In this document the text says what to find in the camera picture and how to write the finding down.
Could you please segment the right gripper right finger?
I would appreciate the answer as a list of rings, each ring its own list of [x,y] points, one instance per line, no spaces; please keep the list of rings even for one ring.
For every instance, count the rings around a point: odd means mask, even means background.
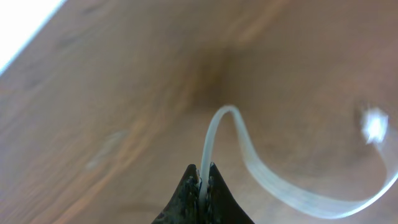
[[[235,201],[216,164],[211,163],[209,187],[205,201],[205,223],[254,224]]]

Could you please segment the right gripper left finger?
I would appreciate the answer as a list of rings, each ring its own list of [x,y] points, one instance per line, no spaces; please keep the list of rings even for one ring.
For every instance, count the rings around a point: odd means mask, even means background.
[[[174,194],[152,224],[196,224],[198,217],[198,174],[196,165],[187,166]]]

